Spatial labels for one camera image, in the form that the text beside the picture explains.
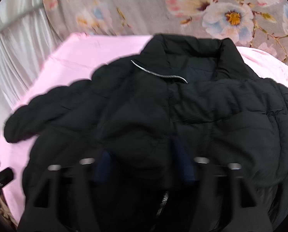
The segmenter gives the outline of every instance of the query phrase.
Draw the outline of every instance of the jacket collar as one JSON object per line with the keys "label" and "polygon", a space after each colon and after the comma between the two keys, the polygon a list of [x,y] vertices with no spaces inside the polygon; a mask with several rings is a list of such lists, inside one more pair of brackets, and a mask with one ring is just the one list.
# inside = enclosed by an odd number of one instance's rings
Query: jacket collar
{"label": "jacket collar", "polygon": [[[205,62],[201,62],[201,58],[212,59],[216,65],[213,68],[208,67]],[[193,69],[211,71],[212,80],[258,78],[244,63],[235,44],[229,38],[200,39],[192,36],[159,34],[155,35],[133,60],[144,69],[161,75],[186,78],[187,66],[194,66]]]}

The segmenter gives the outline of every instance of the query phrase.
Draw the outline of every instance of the floral backdrop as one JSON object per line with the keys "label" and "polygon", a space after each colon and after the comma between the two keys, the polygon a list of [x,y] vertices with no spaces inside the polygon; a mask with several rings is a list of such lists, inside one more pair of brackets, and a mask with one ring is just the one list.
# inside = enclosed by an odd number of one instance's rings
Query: floral backdrop
{"label": "floral backdrop", "polygon": [[236,45],[288,60],[287,0],[43,0],[61,39],[71,32],[159,32],[231,38]]}

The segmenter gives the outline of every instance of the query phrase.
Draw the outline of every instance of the zipper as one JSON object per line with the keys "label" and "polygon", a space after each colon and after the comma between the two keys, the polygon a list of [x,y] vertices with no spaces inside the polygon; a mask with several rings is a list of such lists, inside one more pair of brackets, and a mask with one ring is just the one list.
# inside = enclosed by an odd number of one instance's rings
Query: zipper
{"label": "zipper", "polygon": [[[164,207],[165,207],[166,203],[168,202],[168,198],[169,198],[169,191],[166,191],[163,195],[162,202],[159,205],[159,209],[157,211],[155,219],[158,219],[159,216],[162,214],[162,211],[164,210]],[[151,227],[150,232],[153,232],[155,230],[155,228],[156,228],[156,224],[154,224]]]}
{"label": "zipper", "polygon": [[131,60],[131,62],[132,62],[135,66],[137,66],[138,68],[140,68],[141,70],[146,71],[146,72],[148,72],[148,73],[150,73],[150,74],[152,74],[152,75],[155,75],[155,76],[158,76],[158,77],[161,77],[161,78],[178,78],[178,79],[183,80],[186,84],[188,84],[187,80],[184,79],[184,78],[182,78],[182,77],[180,77],[180,76],[176,76],[176,75],[161,75],[161,74],[152,72],[152,71],[150,71],[150,70],[146,70],[145,68],[143,68],[143,67],[139,66],[138,64],[136,64],[133,60]]}

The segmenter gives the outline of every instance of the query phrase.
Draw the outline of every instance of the pink bedsheet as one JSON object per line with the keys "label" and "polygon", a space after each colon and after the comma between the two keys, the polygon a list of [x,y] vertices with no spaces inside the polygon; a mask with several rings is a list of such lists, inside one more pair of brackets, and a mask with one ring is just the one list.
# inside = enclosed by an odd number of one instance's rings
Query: pink bedsheet
{"label": "pink bedsheet", "polygon": [[[27,104],[38,94],[50,88],[68,85],[91,73],[103,63],[118,57],[138,53],[151,36],[87,36],[72,34],[44,63],[42,72],[28,93],[22,97],[14,109]],[[288,66],[270,54],[246,47],[238,47],[245,63],[260,77],[273,78],[288,87]],[[12,167],[15,180],[3,191],[5,199],[16,221],[24,211],[24,195],[21,188],[21,175],[29,160],[29,152],[36,137],[9,144],[0,135],[0,170]]]}

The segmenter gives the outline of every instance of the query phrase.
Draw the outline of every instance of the yellow flower center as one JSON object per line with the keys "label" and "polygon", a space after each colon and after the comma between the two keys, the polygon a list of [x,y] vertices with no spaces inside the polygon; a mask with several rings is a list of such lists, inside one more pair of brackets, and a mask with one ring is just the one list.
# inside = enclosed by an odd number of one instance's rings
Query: yellow flower center
{"label": "yellow flower center", "polygon": [[232,25],[239,25],[241,22],[241,15],[235,11],[228,11],[226,14],[227,21]]}
{"label": "yellow flower center", "polygon": [[85,20],[85,19],[83,19],[83,18],[77,18],[77,22],[78,22],[78,23],[85,24],[85,25],[88,24],[87,20]]}

